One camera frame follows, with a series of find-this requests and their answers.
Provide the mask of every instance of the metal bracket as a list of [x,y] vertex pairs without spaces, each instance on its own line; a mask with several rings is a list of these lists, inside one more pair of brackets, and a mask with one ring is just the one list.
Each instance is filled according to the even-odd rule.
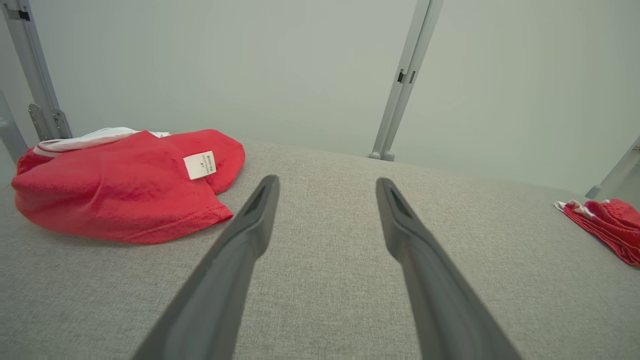
[[69,129],[69,123],[67,122],[67,116],[64,111],[59,108],[54,108],[53,121],[56,122],[58,134],[60,134],[61,139],[68,139],[71,137],[71,130]]
[[40,109],[38,105],[29,104],[29,116],[31,117],[33,126],[36,128],[40,141],[51,140],[54,138],[49,126],[47,125],[47,120],[44,118],[42,109]]
[[11,20],[31,21],[31,17],[28,12],[23,12],[22,10],[11,10],[7,4],[4,4],[4,8],[6,10],[7,17]]

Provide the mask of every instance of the white tag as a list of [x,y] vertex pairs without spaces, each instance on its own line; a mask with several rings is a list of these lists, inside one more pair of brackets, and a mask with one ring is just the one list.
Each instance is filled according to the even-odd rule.
[[216,160],[213,158],[213,151],[189,155],[183,160],[191,180],[200,179],[216,172]]

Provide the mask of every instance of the red and white fabric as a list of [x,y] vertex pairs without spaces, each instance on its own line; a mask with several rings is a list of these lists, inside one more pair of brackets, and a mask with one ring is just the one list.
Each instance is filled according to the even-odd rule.
[[605,202],[556,201],[556,208],[606,243],[629,265],[640,265],[640,213],[618,199]]
[[[60,141],[30,149],[12,181],[17,209],[59,233],[144,244],[173,240],[232,217],[216,194],[231,186],[244,164],[239,142],[216,130],[110,134],[116,140],[85,138],[90,147]],[[183,159],[208,151],[216,172],[191,180]]]

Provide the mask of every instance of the metal frame post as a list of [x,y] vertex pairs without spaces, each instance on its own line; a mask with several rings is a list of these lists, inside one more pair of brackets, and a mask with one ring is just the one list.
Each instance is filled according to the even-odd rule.
[[[31,95],[36,102],[32,105],[41,110],[44,118],[41,122],[34,121],[40,140],[72,137],[53,88],[29,1],[3,0],[1,7]],[[33,106],[29,106],[29,113],[35,119],[36,108]]]
[[430,0],[419,1],[416,5],[409,34],[404,44],[403,55],[400,65],[398,65],[399,71],[396,72],[397,76],[394,78],[387,107],[378,129],[378,137],[373,151],[369,155],[370,158],[387,161],[394,161],[396,158],[396,155],[390,150],[391,145],[400,126],[404,109],[409,102],[443,3],[444,0]]

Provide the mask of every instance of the red cloth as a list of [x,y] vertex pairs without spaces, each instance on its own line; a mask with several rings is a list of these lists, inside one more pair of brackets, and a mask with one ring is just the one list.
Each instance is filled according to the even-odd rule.
[[640,265],[640,213],[624,201],[587,201],[584,205],[595,217],[586,218],[567,204],[563,213],[576,224],[606,243],[629,265]]
[[[183,158],[207,151],[217,171],[190,180]],[[30,149],[12,186],[17,209],[46,229],[153,244],[229,220],[233,214],[216,194],[243,164],[243,146],[215,130],[163,138],[143,131],[56,158]]]

